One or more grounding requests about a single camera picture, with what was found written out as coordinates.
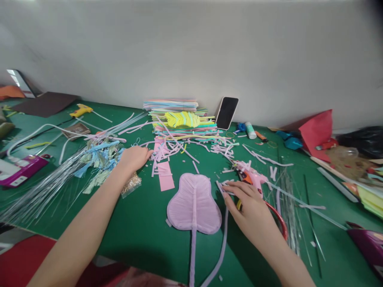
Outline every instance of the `phone screen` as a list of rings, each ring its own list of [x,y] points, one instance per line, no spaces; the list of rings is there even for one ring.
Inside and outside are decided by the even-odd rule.
[[[227,130],[230,127],[239,99],[224,97],[217,116],[217,128]]]

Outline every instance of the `green tabletop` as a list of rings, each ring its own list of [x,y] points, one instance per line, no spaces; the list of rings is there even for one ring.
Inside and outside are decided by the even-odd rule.
[[[11,100],[5,102],[10,106],[21,100]],[[81,102],[92,107],[97,113],[111,119],[113,124],[90,113],[85,114],[83,120],[101,129],[107,129],[112,125],[118,124],[127,119],[132,112],[140,113],[142,110],[111,106],[93,102]],[[77,108],[71,105],[62,112],[49,118],[40,118],[23,114],[16,114],[9,118],[9,121],[16,125],[16,129],[6,138],[14,143],[24,138],[26,135],[38,129],[41,125],[50,123],[58,124],[69,119],[69,113]],[[139,120],[134,125],[151,121],[149,116]],[[92,133],[97,130],[90,127]],[[304,201],[312,205],[324,205],[326,210],[323,213],[338,221],[341,224],[351,221],[366,229],[383,232],[382,222],[364,210],[359,204],[348,201],[331,183],[327,181],[317,170],[317,164],[312,162],[309,157],[299,151],[292,151],[284,147],[283,141],[276,134],[267,128],[256,127],[272,143],[257,145],[259,139],[250,140],[247,137],[237,138],[236,142],[247,144],[257,153],[270,157],[282,163],[293,163],[294,166],[288,167],[288,173],[294,182],[294,194],[301,197]],[[235,130],[232,124],[229,132]],[[58,130],[49,131],[27,145],[51,141],[59,134]],[[152,126],[147,125],[141,130],[132,134],[123,134],[122,138],[127,140],[125,147],[139,142],[140,144],[152,141]],[[45,177],[58,165],[58,159],[63,147],[65,137],[60,137],[55,143],[48,147],[43,153],[53,156],[51,162],[35,174],[24,185],[16,189],[2,190],[0,192],[0,210],[4,210],[11,201],[28,191],[35,182]],[[5,150],[10,146],[8,143],[2,147]],[[64,159],[67,159],[75,151],[85,146],[83,139],[69,142],[65,151]],[[13,154],[20,158],[34,154],[40,148],[31,150],[23,146],[18,148]],[[223,169],[229,168],[228,161],[215,153],[208,153],[205,148],[198,145],[188,145],[187,150],[200,161],[197,165],[199,172],[206,175],[211,180],[211,191],[214,199],[224,214],[225,205],[222,197],[217,193],[215,181],[220,177],[220,181],[226,179],[238,180],[236,173],[221,173]],[[242,146],[233,148],[235,159],[249,161],[252,160],[252,167],[258,172],[269,177],[270,164],[266,165],[257,161]],[[183,173],[195,173],[192,160],[186,153],[178,153],[171,157],[170,168],[173,174],[175,188],[172,190],[160,191],[158,176],[151,177],[152,163],[148,162],[147,167],[143,167],[138,175],[142,178],[142,186],[136,189],[126,198],[120,198],[113,212],[112,218],[106,230],[105,236],[98,250],[99,255],[125,262],[135,266],[170,278],[182,283],[188,283],[190,267],[190,242],[191,233],[180,231],[169,227],[166,220],[166,207],[170,199],[178,190],[179,178]],[[72,219],[89,200],[91,195],[79,194],[87,184],[92,170],[89,170],[84,178],[74,178],[69,181],[61,194],[55,198],[52,205],[46,210],[38,221],[31,225],[19,225],[21,228],[28,229],[34,233],[41,234],[50,238],[58,239]],[[263,187],[265,196],[268,195],[268,188]],[[269,198],[274,203],[275,195]],[[325,221],[316,214],[312,214],[312,225],[322,247],[323,259],[319,250],[312,246],[314,241],[311,223],[306,210],[297,207],[298,214],[304,231],[300,240],[300,253],[302,260],[307,266],[309,273],[317,286],[379,286],[380,281],[370,270],[358,248],[352,242],[345,231]],[[223,230],[219,230],[214,235],[197,234],[197,251],[195,266],[195,284],[199,286],[215,267],[222,245]],[[225,258],[218,272],[223,281],[219,281],[218,276],[211,282],[210,286],[278,286],[278,278],[270,268],[265,259],[245,238],[240,229],[229,215],[228,237]]]

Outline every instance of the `glitter bag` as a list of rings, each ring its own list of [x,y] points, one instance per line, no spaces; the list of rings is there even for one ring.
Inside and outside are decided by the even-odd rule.
[[[141,186],[142,179],[135,172],[132,177],[126,182],[124,188],[121,191],[121,197],[125,198],[127,195],[131,194],[136,188]]]

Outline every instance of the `clear plastic bag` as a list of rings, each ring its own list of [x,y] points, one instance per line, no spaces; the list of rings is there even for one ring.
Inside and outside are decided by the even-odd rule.
[[[138,187],[141,186],[142,179],[135,172],[132,177],[126,182],[124,188],[121,191],[121,197],[124,199],[127,195],[131,194]]]
[[[337,137],[340,145],[355,147],[358,152],[373,159],[383,158],[383,126],[362,128]]]

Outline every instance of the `white container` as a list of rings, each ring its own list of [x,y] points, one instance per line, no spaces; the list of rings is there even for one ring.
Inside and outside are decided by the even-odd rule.
[[[253,139],[257,138],[257,134],[255,133],[251,123],[246,122],[245,126],[246,126],[246,131],[247,131],[247,135],[249,136],[249,139],[253,140]]]

